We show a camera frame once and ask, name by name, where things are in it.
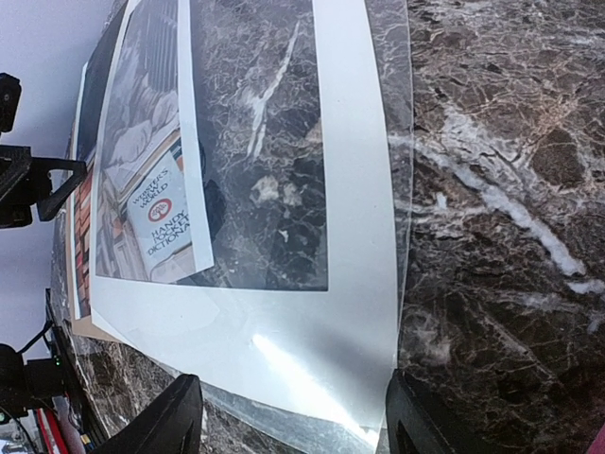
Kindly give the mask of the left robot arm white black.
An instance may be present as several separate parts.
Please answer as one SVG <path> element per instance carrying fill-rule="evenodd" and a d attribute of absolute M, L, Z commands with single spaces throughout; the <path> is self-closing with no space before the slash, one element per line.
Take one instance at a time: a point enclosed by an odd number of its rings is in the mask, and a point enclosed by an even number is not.
<path fill-rule="evenodd" d="M 29 147 L 1 147 L 1 227 L 23 228 L 38 218 L 55 218 L 88 174 L 83 161 L 34 157 Z M 55 327 L 47 318 L 42 330 L 22 349 L 1 345 L 1 422 L 18 419 L 29 410 L 45 408 L 65 392 L 64 368 L 57 350 L 50 358 L 25 361 L 24 353 Z"/>

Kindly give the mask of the clear acrylic sheet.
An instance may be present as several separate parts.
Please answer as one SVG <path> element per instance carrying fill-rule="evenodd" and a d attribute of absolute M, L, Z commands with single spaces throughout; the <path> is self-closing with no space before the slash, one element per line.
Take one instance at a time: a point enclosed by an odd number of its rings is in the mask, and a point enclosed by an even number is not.
<path fill-rule="evenodd" d="M 189 1 L 201 179 L 216 265 L 192 282 L 220 287 L 320 289 L 327 284 L 327 229 L 312 1 Z M 406 1 L 364 1 L 389 140 L 411 138 L 411 61 Z M 245 157 L 250 133 L 252 152 Z M 412 151 L 389 142 L 398 298 L 406 275 Z M 299 453 L 352 445 L 330 424 L 286 416 L 232 393 L 208 404 L 208 452 Z M 254 418 L 280 436 L 254 428 Z"/>

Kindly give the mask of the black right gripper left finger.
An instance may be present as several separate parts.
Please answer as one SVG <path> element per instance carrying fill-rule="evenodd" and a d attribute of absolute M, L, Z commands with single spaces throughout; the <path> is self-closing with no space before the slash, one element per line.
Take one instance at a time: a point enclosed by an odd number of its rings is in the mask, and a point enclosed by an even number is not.
<path fill-rule="evenodd" d="M 179 375 L 98 454 L 198 454 L 203 398 L 196 375 Z"/>

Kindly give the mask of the white photo mat board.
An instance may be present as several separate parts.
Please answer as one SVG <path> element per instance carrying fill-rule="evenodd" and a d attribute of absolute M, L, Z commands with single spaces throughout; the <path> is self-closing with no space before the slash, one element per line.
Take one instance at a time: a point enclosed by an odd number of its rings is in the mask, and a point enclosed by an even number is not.
<path fill-rule="evenodd" d="M 312 5 L 327 208 L 325 291 L 94 277 L 93 322 L 208 384 L 358 437 L 379 428 L 396 360 L 387 128 L 366 6 Z"/>

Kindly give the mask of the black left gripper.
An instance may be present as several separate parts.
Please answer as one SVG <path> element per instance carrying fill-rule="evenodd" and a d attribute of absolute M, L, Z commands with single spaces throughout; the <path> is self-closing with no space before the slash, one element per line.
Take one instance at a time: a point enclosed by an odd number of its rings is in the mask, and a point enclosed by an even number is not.
<path fill-rule="evenodd" d="M 54 189 L 52 170 L 71 171 Z M 41 222 L 54 219 L 69 196 L 86 179 L 83 161 L 33 157 L 30 147 L 1 146 L 1 228 L 22 228 L 33 222 L 31 207 L 37 207 Z"/>

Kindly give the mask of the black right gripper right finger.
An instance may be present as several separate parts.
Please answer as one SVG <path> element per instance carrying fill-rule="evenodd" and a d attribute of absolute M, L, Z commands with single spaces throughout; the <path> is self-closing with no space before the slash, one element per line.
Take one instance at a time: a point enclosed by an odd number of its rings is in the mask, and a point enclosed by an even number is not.
<path fill-rule="evenodd" d="M 386 393 L 391 453 L 485 453 L 487 443 L 473 434 L 407 372 L 396 369 Z"/>

